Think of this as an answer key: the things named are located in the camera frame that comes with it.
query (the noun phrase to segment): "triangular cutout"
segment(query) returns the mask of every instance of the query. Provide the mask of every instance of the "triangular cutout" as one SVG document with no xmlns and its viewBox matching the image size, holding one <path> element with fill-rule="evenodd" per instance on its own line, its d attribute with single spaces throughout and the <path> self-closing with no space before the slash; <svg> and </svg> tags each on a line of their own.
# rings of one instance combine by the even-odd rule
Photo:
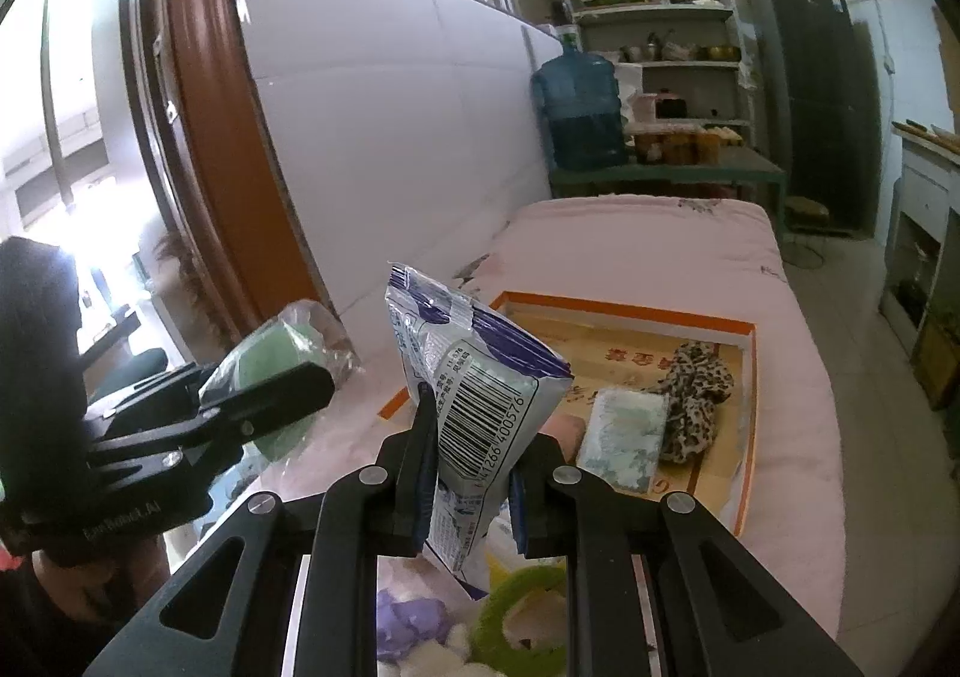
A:
<svg viewBox="0 0 960 677">
<path fill-rule="evenodd" d="M 243 540 L 238 537 L 221 544 L 203 569 L 163 608 L 160 623 L 202 640 L 213 639 L 243 548 Z"/>
<path fill-rule="evenodd" d="M 711 541 L 700 547 L 724 628 L 735 642 L 774 631 L 784 620 L 733 562 Z"/>
</svg>

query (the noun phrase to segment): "brown wooden door frame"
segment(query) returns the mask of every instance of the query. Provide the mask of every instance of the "brown wooden door frame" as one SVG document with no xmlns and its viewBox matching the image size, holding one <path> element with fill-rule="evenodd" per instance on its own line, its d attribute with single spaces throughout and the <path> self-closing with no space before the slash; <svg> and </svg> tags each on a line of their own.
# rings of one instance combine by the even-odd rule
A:
<svg viewBox="0 0 960 677">
<path fill-rule="evenodd" d="M 162 2 L 164 104 L 176 111 L 164 168 L 205 286 L 239 335 L 293 300 L 329 306 L 281 189 L 236 0 Z"/>
</svg>

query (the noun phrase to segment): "refrigerator sticker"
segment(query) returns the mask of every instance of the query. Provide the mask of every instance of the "refrigerator sticker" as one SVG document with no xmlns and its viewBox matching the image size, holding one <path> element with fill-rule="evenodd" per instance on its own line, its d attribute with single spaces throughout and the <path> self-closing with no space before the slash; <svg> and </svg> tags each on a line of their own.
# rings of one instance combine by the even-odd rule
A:
<svg viewBox="0 0 960 677">
<path fill-rule="evenodd" d="M 843 0 L 833 0 L 833 9 L 837 13 L 843 13 Z"/>
</svg>

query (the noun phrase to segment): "table covered with pink cloth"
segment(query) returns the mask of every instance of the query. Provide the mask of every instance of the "table covered with pink cloth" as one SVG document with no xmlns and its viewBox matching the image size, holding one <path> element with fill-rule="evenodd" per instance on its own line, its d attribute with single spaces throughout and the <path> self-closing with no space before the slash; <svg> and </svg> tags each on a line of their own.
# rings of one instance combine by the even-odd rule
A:
<svg viewBox="0 0 960 677">
<path fill-rule="evenodd" d="M 536 203 L 493 239 L 464 290 L 485 302 L 514 290 L 755 324 L 757 454 L 742 541 L 836 636 L 845 533 L 833 395 L 760 207 L 641 196 Z M 321 492 L 373 462 L 383 438 L 406 427 L 376 413 L 403 386 L 397 353 L 388 349 L 364 365 L 302 450 L 268 469 L 258 487 L 285 499 Z M 407 562 L 401 572 L 408 594 L 450 593 L 449 575 L 427 565 Z"/>
</svg>

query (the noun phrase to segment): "leopard print fabric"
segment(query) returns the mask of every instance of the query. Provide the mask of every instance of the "leopard print fabric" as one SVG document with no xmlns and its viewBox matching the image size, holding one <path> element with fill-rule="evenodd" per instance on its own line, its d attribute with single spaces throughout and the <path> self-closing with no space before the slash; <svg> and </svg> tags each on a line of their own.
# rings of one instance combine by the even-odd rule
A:
<svg viewBox="0 0 960 677">
<path fill-rule="evenodd" d="M 647 392 L 667 399 L 661 460 L 686 463 L 716 439 L 713 415 L 733 392 L 733 375 L 712 343 L 688 341 L 674 352 L 666 377 Z"/>
</svg>

